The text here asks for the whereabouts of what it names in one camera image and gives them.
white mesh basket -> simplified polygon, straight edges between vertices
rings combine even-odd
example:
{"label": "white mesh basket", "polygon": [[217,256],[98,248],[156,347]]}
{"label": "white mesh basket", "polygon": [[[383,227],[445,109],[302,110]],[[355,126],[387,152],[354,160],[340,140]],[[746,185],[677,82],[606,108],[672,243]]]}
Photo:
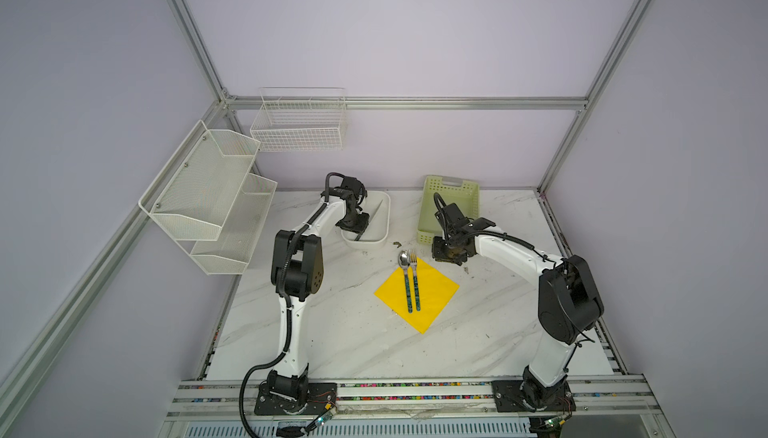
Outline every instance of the white mesh basket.
{"label": "white mesh basket", "polygon": [[238,275],[254,254],[277,183],[250,172],[258,140],[201,121],[187,140],[197,134],[190,152],[182,155],[182,144],[166,165],[177,167],[168,184],[158,191],[160,172],[139,206],[208,275]]}
{"label": "white mesh basket", "polygon": [[249,136],[205,130],[149,216],[174,240],[217,240],[258,149]]}
{"label": "white mesh basket", "polygon": [[341,149],[346,101],[341,88],[263,88],[250,134],[264,152]]}
{"label": "white mesh basket", "polygon": [[249,173],[217,241],[197,241],[190,256],[209,275],[242,274],[256,249],[277,182]]}

ventilation grille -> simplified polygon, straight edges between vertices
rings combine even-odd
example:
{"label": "ventilation grille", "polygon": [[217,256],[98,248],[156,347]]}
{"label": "ventilation grille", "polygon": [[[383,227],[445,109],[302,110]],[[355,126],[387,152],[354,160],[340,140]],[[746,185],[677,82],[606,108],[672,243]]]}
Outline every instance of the ventilation grille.
{"label": "ventilation grille", "polygon": [[[304,421],[252,421],[250,425],[262,438],[276,436],[277,427],[302,425]],[[434,420],[338,420],[325,424],[310,436],[408,436],[421,438],[517,438],[536,437],[528,428],[528,418],[440,418]],[[198,436],[248,436],[240,423],[233,421],[193,422],[187,428],[189,438]]]}

cutlery handle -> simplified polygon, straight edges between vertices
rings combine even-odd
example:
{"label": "cutlery handle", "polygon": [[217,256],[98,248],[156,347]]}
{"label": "cutlery handle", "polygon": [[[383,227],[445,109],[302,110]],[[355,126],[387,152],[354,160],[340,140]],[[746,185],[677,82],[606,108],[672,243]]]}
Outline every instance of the cutlery handle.
{"label": "cutlery handle", "polygon": [[411,284],[408,282],[408,269],[403,269],[402,273],[406,276],[406,298],[408,299],[408,313],[413,313],[411,305]]}
{"label": "cutlery handle", "polygon": [[418,300],[418,278],[416,277],[416,265],[413,265],[413,294],[416,298],[416,311],[422,310],[422,302]]}

green plastic basket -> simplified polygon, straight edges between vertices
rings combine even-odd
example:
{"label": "green plastic basket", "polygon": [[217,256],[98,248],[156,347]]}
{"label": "green plastic basket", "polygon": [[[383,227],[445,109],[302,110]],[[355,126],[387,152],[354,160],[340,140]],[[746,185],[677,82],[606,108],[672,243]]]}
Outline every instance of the green plastic basket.
{"label": "green plastic basket", "polygon": [[432,244],[435,235],[442,235],[440,224],[435,218],[434,195],[439,193],[447,204],[456,203],[470,219],[480,216],[480,185],[476,182],[440,175],[427,175],[422,195],[422,211],[418,216],[418,242]]}

spoon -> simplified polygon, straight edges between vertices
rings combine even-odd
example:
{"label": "spoon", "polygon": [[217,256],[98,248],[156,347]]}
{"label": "spoon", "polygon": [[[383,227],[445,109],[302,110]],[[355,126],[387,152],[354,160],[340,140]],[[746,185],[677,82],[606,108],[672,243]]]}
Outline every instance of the spoon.
{"label": "spoon", "polygon": [[397,262],[402,269],[402,273],[406,276],[406,298],[408,299],[408,313],[413,313],[413,306],[411,305],[411,285],[408,281],[408,267],[411,266],[411,259],[408,255],[408,251],[400,251],[397,255]]}

